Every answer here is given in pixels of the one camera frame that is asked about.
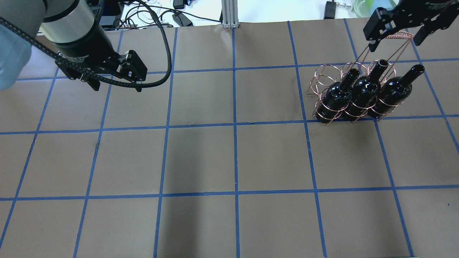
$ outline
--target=table surface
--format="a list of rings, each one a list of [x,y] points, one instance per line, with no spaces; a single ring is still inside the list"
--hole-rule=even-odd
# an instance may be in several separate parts
[[[394,113],[325,127],[309,82],[365,23],[168,28],[141,93],[33,49],[0,92],[0,257],[456,257],[459,22],[401,56],[426,73]],[[164,75],[157,28],[107,34]]]

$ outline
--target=wine bottle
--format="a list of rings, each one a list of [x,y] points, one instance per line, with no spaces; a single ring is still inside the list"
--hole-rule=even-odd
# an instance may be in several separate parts
[[[387,114],[396,105],[402,103],[410,94],[413,86],[411,85],[425,71],[424,66],[417,64],[403,77],[394,77],[386,82],[378,94],[378,98],[382,101],[368,111],[368,114],[373,118],[382,117],[382,114]]]
[[[362,76],[354,83],[351,89],[351,104],[341,115],[345,120],[354,122],[365,113],[365,108],[373,103],[381,89],[379,78],[388,65],[386,60],[379,60],[368,76]]]
[[[317,107],[316,118],[320,122],[330,123],[338,111],[349,104],[352,97],[350,88],[359,75],[360,72],[353,68],[347,72],[341,82],[335,82],[328,88],[322,102]]]

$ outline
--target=blue tape grid line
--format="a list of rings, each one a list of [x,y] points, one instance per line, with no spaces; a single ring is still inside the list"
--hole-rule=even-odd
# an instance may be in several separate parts
[[[161,221],[161,208],[162,208],[162,197],[164,189],[164,174],[166,171],[166,154],[168,150],[168,138],[169,138],[169,122],[171,117],[171,102],[172,102],[172,85],[174,83],[174,67],[175,67],[175,50],[177,47],[177,33],[178,29],[175,28],[174,34],[174,50],[172,53],[172,70],[170,75],[170,84],[169,84],[169,101],[168,101],[168,116],[166,121],[166,133],[164,135],[164,149],[162,152],[162,168],[161,168],[161,181],[159,185],[159,196],[158,196],[158,210],[156,215],[156,229],[155,229],[155,242],[153,243],[153,257],[156,258],[158,254],[158,240],[159,240],[159,227]]]
[[[421,60],[398,60],[397,63],[419,63],[419,62],[451,62],[459,61],[459,58],[439,58],[439,59],[421,59]],[[329,63],[335,66],[342,66],[346,63]],[[199,72],[216,72],[216,71],[238,71],[238,70],[257,70],[257,69],[276,69],[276,68],[293,68],[293,67],[317,67],[321,64],[297,64],[297,65],[282,65],[282,66],[259,66],[259,67],[232,67],[232,68],[215,68],[215,69],[196,69],[196,70],[179,70],[174,71],[174,73],[199,73]],[[164,74],[166,71],[158,72],[147,72],[147,74]],[[54,77],[39,77],[39,78],[21,78],[17,79],[18,81],[35,81],[35,80],[53,80]],[[67,79],[65,76],[56,77],[56,79]]]
[[[119,52],[122,40],[123,40],[123,31],[121,31],[121,33],[119,35],[117,52]],[[84,217],[85,217],[85,214],[86,214],[86,208],[88,206],[89,193],[90,193],[90,190],[91,190],[91,184],[92,184],[92,178],[93,178],[93,175],[94,175],[95,163],[97,161],[97,154],[99,152],[99,146],[100,146],[101,139],[102,139],[102,133],[103,133],[104,122],[105,122],[105,115],[107,113],[108,101],[110,99],[110,92],[111,91],[112,91],[112,85],[109,85],[108,86],[108,91],[107,91],[107,97],[105,98],[104,112],[102,113],[101,126],[99,127],[99,136],[97,137],[97,144],[96,144],[95,150],[94,150],[94,157],[93,157],[93,160],[92,160],[91,172],[90,172],[89,179],[88,179],[88,187],[86,188],[86,195],[84,197],[84,204],[83,204],[83,210],[81,212],[80,224],[78,226],[77,239],[75,241],[75,248],[73,250],[73,258],[77,257],[78,246],[79,246],[80,238],[81,238],[81,231],[83,230]]]
[[[306,111],[304,109],[304,102],[303,102],[303,90],[301,88],[301,80],[300,80],[300,72],[298,69],[298,60],[297,60],[297,51],[295,49],[295,41],[293,40],[293,33],[291,31],[291,26],[290,26],[290,21],[287,22],[288,26],[288,31],[290,34],[290,41],[291,41],[291,48],[293,50],[293,59],[295,60],[295,70],[297,73],[297,83],[298,83],[298,93],[300,97],[300,103],[301,103],[301,112],[303,114],[303,123],[304,123],[304,131],[306,133],[306,143],[308,146],[308,156],[309,156],[309,164],[311,168],[311,177],[313,181],[313,187],[314,187],[314,198],[315,198],[315,203],[316,203],[316,211],[317,211],[317,220],[319,224],[319,233],[320,233],[320,241],[322,243],[322,253],[324,257],[327,257],[327,248],[325,245],[325,236],[324,236],[324,228],[322,226],[322,215],[320,213],[320,202],[319,202],[319,193],[317,191],[317,183],[315,179],[315,171],[314,171],[314,162],[313,162],[313,156],[312,156],[312,150],[311,150],[311,142],[309,140],[309,130],[308,130],[308,121],[306,118]]]
[[[418,61],[420,64],[422,64],[423,60],[421,59],[421,57],[419,56],[419,52],[418,52],[418,49],[416,48],[416,46],[414,45],[414,42],[411,41],[411,45],[413,46],[413,49],[414,49],[414,53],[416,54],[416,57],[418,58]],[[454,145],[456,146],[456,151],[458,152],[459,154],[459,144],[458,144],[458,141],[456,139],[456,136],[454,135],[454,132],[453,130],[451,129],[451,125],[449,124],[449,121],[447,119],[447,116],[445,115],[445,111],[443,110],[443,107],[442,105],[440,104],[440,100],[438,99],[437,97],[437,94],[435,93],[435,90],[432,86],[432,83],[429,79],[429,75],[428,75],[428,72],[424,72],[424,76],[425,76],[425,79],[427,80],[427,84],[429,85],[429,88],[431,89],[432,91],[432,94],[435,98],[435,102],[437,102],[437,105],[438,105],[438,108],[440,109],[440,112],[442,114],[442,117],[445,119],[445,123],[446,123],[446,127],[448,128],[448,131],[449,131],[449,134],[451,135],[451,138],[453,139],[453,142],[454,142]]]
[[[236,225],[236,257],[241,257],[239,234],[239,179],[237,166],[237,117],[236,117],[236,37],[235,29],[231,29],[233,48],[233,127],[234,127],[234,191],[235,191],[235,225]]]
[[[352,39],[351,32],[349,30],[349,26],[347,25],[347,20],[346,19],[344,19],[344,24],[346,25],[346,30],[347,30],[347,34],[349,36],[349,41],[351,42],[351,46],[352,46],[355,58],[357,59],[358,56],[357,56],[357,53],[355,51],[354,42],[353,42],[353,39]],[[379,131],[379,126],[378,126],[378,123],[376,122],[376,120],[374,120],[374,124],[375,124],[376,132],[378,134],[378,140],[379,140],[379,144],[381,146],[381,151],[382,151],[382,155],[384,157],[384,162],[386,163],[387,175],[388,175],[390,183],[391,183],[392,192],[394,194],[395,204],[397,205],[398,215],[400,217],[400,223],[402,224],[402,229],[403,229],[403,233],[405,235],[405,240],[406,240],[406,244],[407,244],[407,247],[408,247],[408,251],[409,251],[410,256],[414,257],[413,248],[411,247],[411,241],[409,240],[408,231],[407,231],[406,225],[405,225],[405,219],[403,218],[402,208],[400,207],[400,201],[398,200],[397,189],[395,188],[395,184],[394,184],[394,180],[393,180],[393,177],[392,177],[391,168],[389,166],[389,161],[387,159],[386,150],[384,148],[384,143],[382,141],[381,132]]]
[[[30,150],[29,150],[29,153],[27,155],[26,162],[24,164],[24,169],[22,170],[21,178],[20,178],[19,184],[17,185],[17,188],[16,188],[16,193],[15,193],[14,198],[13,198],[13,203],[11,204],[10,212],[8,213],[8,217],[6,219],[6,223],[5,223],[5,226],[3,228],[3,231],[2,231],[2,234],[1,234],[1,237],[0,237],[0,248],[1,248],[2,244],[3,244],[3,240],[5,239],[6,230],[8,229],[8,225],[10,223],[11,215],[13,214],[14,206],[16,205],[16,201],[17,201],[17,198],[19,196],[19,191],[21,190],[22,182],[24,181],[24,177],[25,177],[25,174],[26,174],[26,171],[27,171],[27,166],[28,166],[28,163],[30,161],[30,157],[32,155],[32,151],[34,150],[35,141],[37,140],[37,136],[38,136],[38,131],[40,131],[41,123],[43,122],[43,118],[45,117],[46,108],[48,107],[48,103],[50,102],[51,92],[53,91],[54,83],[56,82],[56,77],[57,77],[57,73],[58,72],[59,72],[59,68],[56,69],[56,72],[54,74],[54,78],[53,78],[53,81],[51,83],[50,90],[48,91],[48,96],[46,97],[45,105],[43,106],[43,111],[41,112],[40,120],[38,121],[37,129],[36,129],[35,134],[34,134],[34,140],[32,141],[32,144],[30,146]]]
[[[430,115],[430,116],[411,116],[411,117],[385,117],[384,120],[403,120],[403,119],[426,119],[426,118],[459,118],[458,115]],[[307,119],[308,123],[318,123],[317,119]],[[372,118],[361,118],[359,121],[373,121]],[[346,122],[343,119],[337,119],[335,122]],[[304,123],[303,120],[291,121],[263,121],[263,122],[238,122],[237,125],[256,125],[256,124],[283,124],[283,123]],[[195,128],[195,127],[218,127],[218,126],[233,126],[234,123],[205,123],[205,124],[184,124],[170,125],[169,128]],[[118,127],[118,128],[103,128],[102,131],[125,131],[125,130],[151,130],[165,129],[166,126],[141,126],[141,127]],[[57,130],[57,131],[38,131],[38,134],[77,134],[77,133],[94,133],[100,129],[86,130]],[[0,132],[0,135],[33,135],[36,131],[24,132]]]
[[[457,189],[459,185],[409,185],[396,186],[400,190],[425,190],[425,189]],[[364,192],[364,191],[392,191],[393,187],[360,187],[360,188],[323,188],[323,189],[287,189],[287,190],[255,190],[238,191],[238,195],[261,195],[261,194],[291,194],[291,193],[333,193],[333,192]],[[189,192],[189,193],[163,193],[163,197],[188,197],[188,196],[231,196],[236,191],[223,192]],[[98,200],[98,199],[129,199],[129,198],[155,198],[159,194],[131,194],[131,195],[96,195],[96,196],[37,196],[37,197],[18,197],[17,201],[45,201],[45,200]],[[12,198],[0,198],[0,202],[13,201]]]

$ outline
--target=bottle neck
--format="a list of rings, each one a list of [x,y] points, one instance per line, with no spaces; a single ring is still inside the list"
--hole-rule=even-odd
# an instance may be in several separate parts
[[[384,71],[387,69],[388,65],[389,63],[386,60],[384,59],[379,60],[376,63],[373,70],[368,75],[368,81],[371,83],[376,83],[377,81],[379,81],[379,78],[384,73]]]
[[[359,77],[360,72],[357,69],[351,69],[346,73],[343,80],[340,82],[339,88],[343,91],[349,91],[352,83]]]
[[[413,66],[402,78],[400,78],[399,83],[402,86],[406,86],[414,82],[421,74],[424,73],[424,66],[415,65]]]

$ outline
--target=black cable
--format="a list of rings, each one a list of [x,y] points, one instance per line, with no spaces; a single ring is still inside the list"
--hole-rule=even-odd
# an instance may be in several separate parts
[[[161,9],[167,9],[167,10],[171,10],[171,11],[181,12],[181,13],[188,14],[188,15],[191,15],[191,16],[193,16],[193,17],[196,17],[196,18],[198,18],[198,19],[208,20],[208,21],[212,21],[212,22],[221,23],[220,21],[213,20],[213,19],[209,19],[209,18],[204,18],[204,17],[199,17],[199,16],[196,16],[196,15],[194,15],[194,14],[191,14],[191,13],[185,12],[185,11],[179,11],[179,10],[176,10],[176,9],[171,9],[171,8],[162,7],[162,6],[149,6],[149,7],[161,8]]]
[[[173,28],[174,26],[172,24],[161,24],[163,26],[165,26],[166,28]],[[140,26],[140,27],[136,27],[136,28],[127,28],[127,29],[142,29],[142,28],[146,28],[146,27],[153,27],[153,26],[157,26],[156,24],[148,24],[148,25],[145,25],[145,26]]]
[[[153,22],[146,22],[146,21],[142,20],[142,18],[139,16],[139,13],[140,13],[139,11],[136,12],[136,14],[137,14],[137,19],[141,20],[143,23],[145,23],[145,24],[154,24],[154,23],[155,23],[154,21],[153,21]]]
[[[118,27],[118,25],[115,25],[115,22],[116,22],[116,21],[123,22],[121,19],[115,19],[115,20],[113,21],[113,23],[112,23],[112,26],[115,27],[115,28]]]
[[[121,26],[123,26],[123,24],[125,24],[125,23],[129,24],[129,20],[132,21],[131,18],[134,17],[138,12],[149,12],[149,11],[147,11],[147,10],[141,10],[141,11],[137,11],[137,12],[131,14],[129,17],[127,17],[127,18],[124,19],[124,21],[119,25],[118,28],[121,28]]]
[[[164,12],[161,13],[161,15],[159,16],[159,20],[162,21],[162,16],[163,16],[165,13],[168,13],[168,12],[178,13],[178,12],[173,11],[173,10],[166,10],[166,11],[164,11]]]
[[[161,23],[159,22],[158,15],[144,1],[142,1],[142,0],[136,0],[136,1],[139,2],[140,4],[142,4],[150,12],[151,17],[156,22],[157,26],[159,27],[159,30],[161,31],[162,39],[164,41],[164,46],[166,47],[166,54],[167,54],[167,58],[168,58],[167,72],[166,72],[166,74],[164,75],[163,78],[161,78],[160,80],[158,80],[156,82],[153,82],[153,83],[146,83],[146,84],[125,83],[125,82],[116,81],[116,80],[112,80],[112,79],[108,79],[108,78],[102,77],[102,76],[94,73],[94,71],[92,71],[92,70],[84,69],[83,67],[78,66],[78,65],[70,62],[69,60],[65,59],[64,57],[59,56],[54,51],[52,51],[51,49],[49,49],[48,47],[46,47],[45,45],[43,45],[42,43],[37,41],[34,37],[31,37],[29,34],[25,33],[20,28],[16,27],[15,25],[10,23],[9,21],[5,20],[3,17],[0,17],[0,24],[5,26],[7,29],[9,29],[10,31],[14,32],[16,35],[20,36],[21,38],[23,38],[27,42],[29,42],[31,45],[35,46],[37,49],[39,49],[43,53],[45,53],[48,56],[50,56],[51,58],[53,58],[57,62],[62,63],[63,65],[65,65],[65,66],[67,66],[67,67],[69,67],[69,68],[81,73],[82,75],[89,76],[89,77],[91,77],[93,79],[99,80],[99,81],[107,83],[107,84],[112,84],[112,85],[126,87],[126,88],[151,88],[151,87],[156,87],[156,86],[159,86],[159,85],[165,83],[167,81],[167,79],[169,78],[170,74],[171,74],[171,71],[172,71],[171,52],[170,52],[170,49],[169,49],[169,44],[168,44],[168,40],[167,40],[167,37],[166,37],[166,33],[164,32],[164,28],[162,27]]]

